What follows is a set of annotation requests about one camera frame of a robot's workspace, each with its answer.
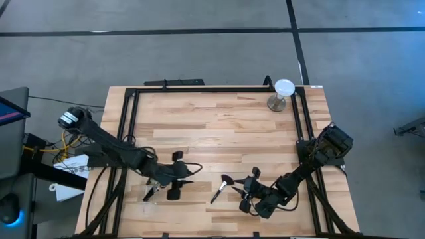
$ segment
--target concrete floor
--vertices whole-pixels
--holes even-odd
[[[421,0],[293,4],[299,28],[425,26]],[[290,27],[286,2],[11,0],[0,17],[0,32],[220,27]],[[324,85],[333,120],[355,139],[346,164],[361,231],[423,238],[424,142],[392,129],[425,115],[425,32],[299,35],[310,83]],[[291,33],[0,37],[0,89],[28,86],[34,96],[87,104],[104,104],[109,86],[164,78],[260,84],[267,74],[301,84]],[[67,107],[31,99],[26,132],[57,140]],[[78,203],[64,205],[56,217],[67,216],[40,224],[38,238],[73,233]]]

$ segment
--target cable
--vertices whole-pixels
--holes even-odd
[[[254,208],[254,210],[255,210],[255,211],[257,211],[257,208],[255,207],[254,203],[252,203],[252,199],[254,199],[254,197],[251,197],[250,204],[252,205],[252,207]],[[249,211],[248,211],[248,213],[249,213],[251,216],[259,216],[259,215],[260,215],[260,214],[258,214],[258,213],[257,213],[257,214],[252,213],[252,212],[251,212],[251,210],[249,210]]]
[[[60,158],[60,160],[61,160],[61,161],[64,161],[64,159],[68,158],[68,147],[67,147],[67,144],[66,144],[66,141],[65,141],[65,130],[64,130],[64,131],[62,131],[62,143],[63,143],[63,146],[64,146],[65,155],[63,155],[63,156]]]
[[[191,175],[195,175],[199,171],[201,171],[204,167],[200,163],[185,163],[186,165],[196,165],[199,166],[199,169],[197,169],[195,172],[193,172]]]
[[[88,202],[87,202],[87,209],[86,209],[86,228],[88,227],[88,212],[90,211],[90,210],[89,210],[89,208],[90,208],[90,203],[92,202],[92,197],[93,197],[94,189],[95,189],[95,188],[96,188],[96,186],[98,185],[98,183],[99,183],[99,179],[100,179],[100,177],[102,176],[102,174],[104,174],[104,171],[105,171],[105,170],[106,170],[106,167],[104,167],[104,168],[100,171],[98,178],[96,179],[96,181],[94,181],[94,185],[93,185],[92,192],[90,193],[90,197],[88,198]]]
[[[128,140],[128,138],[130,139],[130,143],[134,146],[135,142],[137,141],[137,139],[134,137],[134,135],[126,135],[126,136],[124,136],[124,138],[122,138],[121,141],[124,142],[126,139]]]
[[[78,136],[78,138],[77,138],[76,140],[74,140],[74,141],[73,141],[70,145],[67,145],[67,146],[65,146],[65,147],[63,147],[63,148],[61,148],[61,149],[40,149],[39,151],[40,151],[40,152],[59,152],[59,151],[62,151],[62,150],[68,149],[70,146],[72,146],[72,145],[74,145],[76,142],[78,142],[78,140],[80,139],[80,137],[81,137],[81,136]],[[26,146],[23,146],[23,149],[30,150],[30,151],[34,151],[34,149],[33,149],[33,148],[26,147]]]
[[[68,133],[67,135],[65,135],[65,138],[68,137],[69,135],[72,135],[71,133]],[[49,140],[44,139],[44,141],[47,142],[46,147],[54,147],[57,143],[62,142],[62,139],[59,139],[58,141],[52,143]]]
[[[89,172],[90,170],[89,170],[89,168],[87,167],[87,166],[77,166],[77,167],[65,167],[65,166],[62,166],[62,165],[57,165],[57,166],[55,166],[55,167],[58,167],[58,169],[60,169],[60,170],[63,170],[63,169],[68,169],[68,170],[71,170],[71,173],[74,171],[74,173],[76,172],[76,171],[86,171],[86,172]]]
[[[103,112],[104,110],[92,110],[92,109],[90,109],[89,107],[87,107],[87,110],[89,111],[89,112],[92,112],[92,114],[96,114],[96,113],[99,113],[99,112]]]
[[[39,96],[28,96],[29,98],[34,98],[34,99],[40,99],[40,100],[52,100],[55,102],[60,102],[60,103],[65,103],[65,104],[73,104],[76,106],[88,106],[88,107],[93,107],[93,108],[105,108],[105,106],[93,106],[93,105],[88,105],[88,104],[80,104],[80,103],[75,103],[75,102],[68,102],[65,100],[56,100],[56,99],[52,99],[52,98],[46,98],[46,97],[39,97]]]
[[[90,140],[90,138],[86,138],[84,141],[81,141],[81,139],[79,139],[78,141],[81,143],[78,146],[81,146],[81,145],[91,145],[92,144],[92,141]]]
[[[296,202],[294,208],[286,209],[286,208],[282,208],[280,206],[276,206],[276,208],[277,209],[280,209],[280,210],[283,210],[283,211],[286,211],[286,212],[293,212],[293,211],[295,211],[298,208],[298,204],[299,204],[299,192],[298,192],[298,189],[297,189],[297,202]]]

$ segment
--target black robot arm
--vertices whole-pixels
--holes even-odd
[[[237,183],[244,184],[244,191],[238,191],[242,195],[240,210],[249,213],[250,201],[252,198],[257,198],[260,199],[260,202],[253,205],[253,207],[258,216],[262,218],[271,217],[278,205],[286,206],[295,196],[299,184],[304,179],[308,178],[316,169],[326,165],[328,161],[342,158],[352,146],[353,139],[331,123],[323,129],[317,139],[311,140],[306,146],[298,149],[298,154],[302,158],[301,165],[293,172],[278,177],[273,185],[267,187],[257,181],[260,176],[260,170],[256,167],[252,170],[253,176],[235,180]],[[317,189],[314,181],[307,180],[307,184],[318,197],[321,196],[321,192]],[[325,199],[321,199],[319,200],[323,201],[322,203],[327,203]],[[326,208],[333,210],[329,203],[327,203]]]
[[[128,167],[144,177],[154,179],[162,186],[192,174],[186,164],[180,160],[175,160],[170,165],[160,164],[157,162],[154,152],[116,139],[101,129],[92,120],[91,113],[84,108],[69,108],[58,122],[59,126],[66,131],[94,140],[102,148],[100,153],[107,155],[114,163]]]

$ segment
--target yellow cable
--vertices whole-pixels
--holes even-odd
[[[73,146],[76,142],[78,142],[78,140],[81,138],[81,135],[79,135],[78,137],[77,137],[77,139],[75,139],[72,143],[70,143],[69,145],[67,145],[67,146],[65,146],[65,147],[63,147],[63,148],[61,148],[61,149],[40,149],[40,152],[47,152],[47,153],[53,153],[53,152],[59,152],[59,151],[62,151],[62,150],[65,150],[65,148],[69,148],[70,146]],[[34,149],[32,149],[32,148],[30,148],[30,147],[26,147],[26,146],[23,146],[23,149],[26,149],[26,150],[30,150],[30,151],[34,151]]]
[[[60,156],[60,161],[63,161],[64,159],[68,158],[68,148],[66,146],[66,141],[65,141],[65,130],[62,132],[62,143],[64,146],[64,154]]]

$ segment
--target wooden table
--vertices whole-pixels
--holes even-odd
[[[124,90],[125,87],[111,87],[106,100],[101,126],[112,135],[117,134]],[[321,87],[309,86],[305,87],[305,91],[313,129],[318,135],[331,121],[325,92]],[[204,168],[189,177],[194,183],[183,187],[178,201],[167,201],[167,190],[163,189],[149,202],[143,202],[147,179],[129,171],[118,236],[162,236],[163,232],[170,233],[170,236],[251,236],[254,231],[261,236],[314,235],[305,182],[299,187],[298,209],[293,212],[277,210],[268,220],[240,212],[240,196],[230,187],[221,193],[214,204],[209,203],[221,184],[222,173],[229,174],[233,179],[241,179],[251,175],[252,167],[256,166],[262,172],[260,181],[270,185],[279,175],[299,165],[295,147],[298,137],[290,98],[284,111],[273,112],[266,105],[271,94],[141,94],[134,131],[136,145],[156,148],[162,163],[171,163],[171,154],[181,150],[185,153],[184,161],[201,163]],[[300,102],[298,106],[303,129],[306,130]],[[130,112],[127,114],[125,132]],[[94,192],[90,220],[104,203],[108,170]],[[90,172],[76,233],[84,229],[88,197],[99,172],[100,169]],[[358,231],[344,174],[329,166],[323,168],[323,177],[329,202],[347,225]],[[317,203],[322,230],[326,231],[323,210]],[[295,198],[287,208],[294,204]],[[110,210],[106,232],[112,228],[114,207]]]

